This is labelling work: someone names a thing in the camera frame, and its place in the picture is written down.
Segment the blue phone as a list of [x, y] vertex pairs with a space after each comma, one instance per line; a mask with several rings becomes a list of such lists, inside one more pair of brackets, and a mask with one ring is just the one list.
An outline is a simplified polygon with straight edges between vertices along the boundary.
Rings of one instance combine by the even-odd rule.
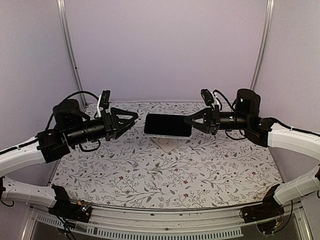
[[149, 113], [145, 117], [145, 135], [160, 138], [187, 139], [192, 135], [192, 126], [185, 122], [186, 115]]

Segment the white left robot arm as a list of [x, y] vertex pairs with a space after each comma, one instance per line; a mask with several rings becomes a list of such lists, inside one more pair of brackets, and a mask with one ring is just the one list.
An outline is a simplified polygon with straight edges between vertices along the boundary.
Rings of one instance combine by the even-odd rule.
[[0, 152], [0, 199], [55, 208], [63, 217], [74, 213], [74, 203], [61, 186], [41, 187], [15, 182], [6, 177], [11, 172], [60, 160], [71, 150], [83, 144], [116, 140], [135, 125], [136, 112], [109, 107], [109, 101], [100, 96], [97, 118], [80, 110], [76, 99], [65, 99], [52, 109], [56, 125], [45, 129], [29, 140]]

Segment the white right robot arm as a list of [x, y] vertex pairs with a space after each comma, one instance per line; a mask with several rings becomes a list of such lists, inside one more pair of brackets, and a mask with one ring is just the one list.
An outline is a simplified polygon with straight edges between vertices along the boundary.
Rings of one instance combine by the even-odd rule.
[[297, 170], [297, 175], [268, 190], [259, 206], [262, 218], [269, 218], [283, 204], [303, 198], [320, 190], [320, 134], [318, 132], [289, 126], [275, 117], [261, 117], [261, 97], [251, 89], [241, 88], [236, 93], [230, 111], [222, 111], [218, 90], [201, 90], [206, 108], [189, 115], [185, 122], [193, 128], [210, 135], [218, 131], [241, 130], [244, 138], [253, 144], [268, 148], [272, 154], [284, 152], [293, 157], [295, 167], [302, 166], [298, 158], [310, 160], [307, 170]]

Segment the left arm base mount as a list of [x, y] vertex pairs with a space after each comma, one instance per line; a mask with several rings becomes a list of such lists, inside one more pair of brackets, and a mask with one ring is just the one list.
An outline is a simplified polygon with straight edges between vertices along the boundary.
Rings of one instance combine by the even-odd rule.
[[48, 213], [67, 220], [88, 223], [92, 214], [92, 204], [84, 200], [70, 201], [67, 191], [62, 186], [52, 185], [54, 199], [53, 207], [48, 208]]

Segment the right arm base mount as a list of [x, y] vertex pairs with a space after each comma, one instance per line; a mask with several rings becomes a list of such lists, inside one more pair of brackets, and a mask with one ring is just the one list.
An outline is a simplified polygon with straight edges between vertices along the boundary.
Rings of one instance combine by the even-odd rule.
[[285, 213], [281, 204], [274, 199], [275, 191], [280, 184], [272, 186], [262, 199], [262, 203], [241, 208], [239, 216], [245, 223], [251, 223], [281, 216]]

